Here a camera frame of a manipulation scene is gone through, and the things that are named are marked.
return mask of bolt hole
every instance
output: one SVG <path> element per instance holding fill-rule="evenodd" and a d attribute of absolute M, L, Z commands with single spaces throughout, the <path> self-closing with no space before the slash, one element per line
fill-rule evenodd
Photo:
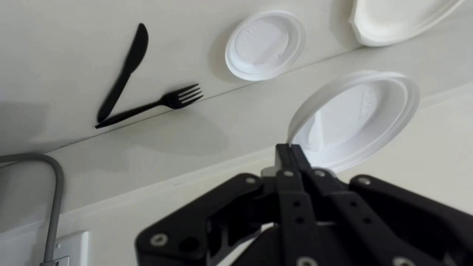
<path fill-rule="evenodd" d="M 179 244 L 179 250 L 183 253 L 192 253 L 198 248 L 198 239 L 197 238 L 186 238 Z"/>

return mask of paper plate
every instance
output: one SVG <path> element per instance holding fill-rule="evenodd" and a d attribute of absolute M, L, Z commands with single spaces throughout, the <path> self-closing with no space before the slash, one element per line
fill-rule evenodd
<path fill-rule="evenodd" d="M 350 22 L 359 43 L 389 46 L 427 31 L 461 3 L 463 0 L 356 0 Z"/>
<path fill-rule="evenodd" d="M 225 61 L 242 80 L 269 80 L 293 67 L 304 40 L 303 27 L 291 13 L 257 13 L 237 27 L 226 44 Z"/>
<path fill-rule="evenodd" d="M 412 118 L 417 86 L 396 72 L 364 71 L 336 80 L 296 112 L 288 143 L 312 167 L 347 170 L 387 145 Z"/>

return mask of white surface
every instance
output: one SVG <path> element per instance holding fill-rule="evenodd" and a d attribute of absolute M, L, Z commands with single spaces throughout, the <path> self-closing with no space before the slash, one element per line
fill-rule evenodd
<path fill-rule="evenodd" d="M 402 74 L 353 72 L 302 104 L 288 143 L 300 145 L 312 167 L 338 173 L 395 139 L 414 117 L 418 101 L 418 87 Z"/>
<path fill-rule="evenodd" d="M 304 44 L 304 28 L 294 15 L 263 12 L 237 27 L 228 40 L 225 62 L 242 80 L 269 80 L 288 71 Z"/>
<path fill-rule="evenodd" d="M 271 166 L 273 145 L 285 140 L 296 109 L 328 81 L 359 70 L 406 74 L 421 89 L 423 104 L 392 143 L 341 176 L 375 174 L 473 213 L 472 21 L 473 2 L 466 2 L 455 16 L 411 41 L 346 53 L 50 152 L 67 173 L 61 235 L 90 229 L 92 266 L 133 266 L 136 232 L 223 180 L 210 177 L 217 170 L 197 173 L 213 185 L 176 176 L 262 149 L 268 151 L 260 154 L 263 161 L 253 157 L 223 169 Z M 44 226 L 37 220 L 47 216 L 52 194 L 50 171 L 43 167 L 0 170 L 0 257 L 7 266 L 31 266 L 41 257 Z M 179 186 L 183 179 L 195 183 Z M 142 194 L 154 185 L 161 189 Z"/>
<path fill-rule="evenodd" d="M 89 266 L 89 232 L 59 238 L 56 241 L 55 260 L 68 266 Z"/>
<path fill-rule="evenodd" d="M 350 22 L 359 43 L 389 46 L 423 34 L 461 3 L 463 0 L 356 0 Z"/>
<path fill-rule="evenodd" d="M 247 86 L 228 71 L 225 46 L 238 22 L 272 9 L 294 13 L 307 31 L 294 68 L 359 46 L 350 0 L 0 2 L 0 154 L 50 151 L 166 112 L 93 127 L 139 22 L 148 53 L 114 114 L 191 83 L 207 98 Z"/>

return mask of knife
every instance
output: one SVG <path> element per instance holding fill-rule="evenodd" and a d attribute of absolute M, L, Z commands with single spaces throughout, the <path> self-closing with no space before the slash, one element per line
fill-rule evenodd
<path fill-rule="evenodd" d="M 124 65 L 121 68 L 121 72 L 112 87 L 112 90 L 108 93 L 106 99 L 103 101 L 99 114 L 98 114 L 98 123 L 103 121 L 114 109 L 124 86 L 127 84 L 130 75 L 136 71 L 139 64 L 143 61 L 148 49 L 148 30 L 143 24 L 139 24 L 136 36 L 133 38 L 130 52 L 127 55 L 127 59 L 124 61 Z"/>

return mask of screw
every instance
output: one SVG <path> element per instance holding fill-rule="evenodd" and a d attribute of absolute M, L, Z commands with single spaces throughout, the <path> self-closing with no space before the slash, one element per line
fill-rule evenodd
<path fill-rule="evenodd" d="M 297 266 L 318 266 L 318 263 L 312 257 L 299 257 Z"/>
<path fill-rule="evenodd" d="M 321 176 L 321 177 L 327 176 L 325 171 L 322 171 L 322 170 L 315 170 L 313 173 L 315 173 L 315 176 Z"/>
<path fill-rule="evenodd" d="M 149 239 L 149 244 L 152 247 L 164 247 L 167 244 L 167 235 L 166 234 L 157 234 Z"/>
<path fill-rule="evenodd" d="M 371 185 L 371 180 L 368 177 L 359 177 L 358 182 L 367 186 Z"/>
<path fill-rule="evenodd" d="M 395 257 L 393 266 L 415 266 L 415 263 L 406 257 Z"/>
<path fill-rule="evenodd" d="M 294 173 L 293 173 L 293 171 L 285 170 L 285 171 L 284 171 L 284 176 L 294 176 Z"/>
<path fill-rule="evenodd" d="M 256 179 L 248 177 L 248 179 L 247 179 L 247 183 L 251 183 L 251 185 L 253 185 L 253 183 L 256 183 Z"/>

